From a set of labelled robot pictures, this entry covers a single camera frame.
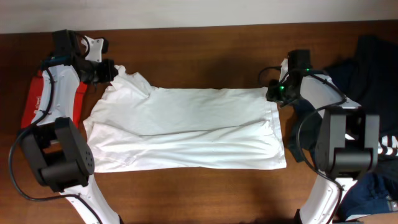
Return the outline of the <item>white printed t-shirt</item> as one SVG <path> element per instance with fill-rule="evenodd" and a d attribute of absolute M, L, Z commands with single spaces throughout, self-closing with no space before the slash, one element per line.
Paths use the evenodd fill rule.
<path fill-rule="evenodd" d="M 118 72 L 84 121 L 97 173 L 286 168 L 266 88 L 161 88 L 122 66 Z"/>

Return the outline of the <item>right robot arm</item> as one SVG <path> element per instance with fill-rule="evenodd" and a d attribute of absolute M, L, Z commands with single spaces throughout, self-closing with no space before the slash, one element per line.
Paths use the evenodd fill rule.
<path fill-rule="evenodd" d="M 377 165 L 379 116 L 366 113 L 349 99 L 324 70 L 316 70 L 307 49 L 292 50 L 280 66 L 280 78 L 269 82 L 268 101 L 289 105 L 307 100 L 322 117 L 314 162 L 306 165 L 317 174 L 294 223 L 332 223 L 340 203 L 357 181 Z"/>

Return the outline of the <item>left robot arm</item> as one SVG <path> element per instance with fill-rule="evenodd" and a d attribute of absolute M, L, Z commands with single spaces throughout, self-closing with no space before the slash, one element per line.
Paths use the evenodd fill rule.
<path fill-rule="evenodd" d="M 109 42 L 72 30 L 55 31 L 52 39 L 55 49 L 30 84 L 33 102 L 26 104 L 25 121 L 11 146 L 9 173 L 20 146 L 36 181 L 54 192 L 41 202 L 65 198 L 85 223 L 122 223 L 95 181 L 93 153 L 77 128 L 87 86 L 118 75 L 114 61 L 103 58 Z"/>

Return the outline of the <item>dark green garment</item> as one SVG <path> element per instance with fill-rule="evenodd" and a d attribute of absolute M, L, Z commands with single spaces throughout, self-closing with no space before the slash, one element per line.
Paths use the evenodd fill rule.
<path fill-rule="evenodd" d="M 304 118 L 306 118 L 315 108 L 307 100 L 298 100 L 293 104 L 293 109 L 297 115 L 297 120 L 293 124 L 292 132 L 289 137 L 288 149 L 293 155 L 296 162 L 303 162 L 303 157 L 299 152 L 296 144 L 296 135 L 299 127 L 300 129 L 300 145 L 307 150 L 312 159 L 315 156 L 315 146 L 317 144 L 320 126 L 322 124 L 322 117 L 317 113 L 312 115 L 303 125 L 300 125 Z"/>

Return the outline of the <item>navy blue garment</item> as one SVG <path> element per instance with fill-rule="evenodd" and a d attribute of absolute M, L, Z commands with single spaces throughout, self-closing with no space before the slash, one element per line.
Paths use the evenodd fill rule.
<path fill-rule="evenodd" d="M 324 68 L 333 83 L 349 98 L 353 97 L 350 85 L 357 70 L 358 63 L 353 59 L 342 60 Z"/>

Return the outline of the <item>folded red t-shirt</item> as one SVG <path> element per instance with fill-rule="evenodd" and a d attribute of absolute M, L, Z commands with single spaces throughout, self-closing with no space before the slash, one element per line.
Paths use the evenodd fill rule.
<path fill-rule="evenodd" d="M 21 129 L 28 127 L 28 125 L 30 125 L 30 123 L 33 121 L 33 118 L 35 117 L 35 112 L 38 110 L 40 105 L 43 87 L 44 83 L 43 83 L 42 72 L 38 71 L 30 82 L 25 109 L 21 120 Z M 88 85 L 84 84 L 83 82 L 80 82 L 76 90 L 74 105 L 73 105 L 73 118 L 72 118 L 75 126 L 79 126 L 81 110 L 83 105 L 83 98 L 87 88 Z"/>

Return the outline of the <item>black t-shirt white lettering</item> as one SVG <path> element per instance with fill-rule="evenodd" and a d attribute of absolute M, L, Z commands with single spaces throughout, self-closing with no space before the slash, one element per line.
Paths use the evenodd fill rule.
<path fill-rule="evenodd" d="M 363 35 L 354 62 L 347 95 L 368 113 L 379 115 L 379 139 L 393 148 L 391 156 L 379 156 L 374 172 L 397 182 L 397 44 Z"/>

